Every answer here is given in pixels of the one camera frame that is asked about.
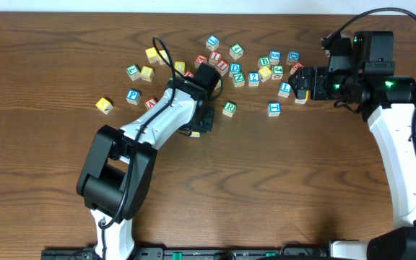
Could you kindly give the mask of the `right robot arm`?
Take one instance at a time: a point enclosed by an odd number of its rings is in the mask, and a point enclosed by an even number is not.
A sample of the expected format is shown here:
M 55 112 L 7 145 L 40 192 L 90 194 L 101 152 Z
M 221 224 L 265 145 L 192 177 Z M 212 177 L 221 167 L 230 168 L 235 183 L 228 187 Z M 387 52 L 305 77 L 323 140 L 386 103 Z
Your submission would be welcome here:
M 381 152 L 391 192 L 392 231 L 329 243 L 331 259 L 416 259 L 416 82 L 397 76 L 391 31 L 338 35 L 325 47 L 327 66 L 295 67 L 288 82 L 298 101 L 357 105 Z

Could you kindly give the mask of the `yellow C block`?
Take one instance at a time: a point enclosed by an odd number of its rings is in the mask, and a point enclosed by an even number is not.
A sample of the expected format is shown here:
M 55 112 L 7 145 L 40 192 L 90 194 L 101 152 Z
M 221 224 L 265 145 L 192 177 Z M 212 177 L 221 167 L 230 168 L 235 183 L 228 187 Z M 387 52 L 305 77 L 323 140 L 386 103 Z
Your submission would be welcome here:
M 190 137 L 196 137 L 196 138 L 199 138 L 199 137 L 200 137 L 200 133 L 199 133 L 199 132 L 197 132 L 197 131 L 193 131 L 193 132 L 191 133 Z

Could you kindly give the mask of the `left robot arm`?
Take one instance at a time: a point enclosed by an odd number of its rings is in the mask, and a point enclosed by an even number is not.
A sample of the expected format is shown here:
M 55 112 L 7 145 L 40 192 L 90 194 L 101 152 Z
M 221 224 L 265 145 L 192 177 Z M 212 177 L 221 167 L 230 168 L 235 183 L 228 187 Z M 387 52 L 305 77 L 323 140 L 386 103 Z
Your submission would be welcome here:
M 134 122 L 97 131 L 76 192 L 95 219 L 99 259 L 130 257 L 132 219 L 149 191 L 157 151 L 173 133 L 200 124 L 221 79 L 216 68 L 203 63 L 192 77 L 170 79 L 161 99 Z

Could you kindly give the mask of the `green R block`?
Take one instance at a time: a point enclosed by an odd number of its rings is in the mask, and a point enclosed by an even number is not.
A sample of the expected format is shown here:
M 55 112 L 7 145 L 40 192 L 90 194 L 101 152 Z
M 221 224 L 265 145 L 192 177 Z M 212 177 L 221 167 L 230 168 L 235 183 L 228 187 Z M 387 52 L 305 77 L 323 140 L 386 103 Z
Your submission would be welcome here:
M 222 109 L 222 114 L 225 116 L 233 117 L 234 113 L 236 112 L 237 105 L 230 101 L 227 101 Z

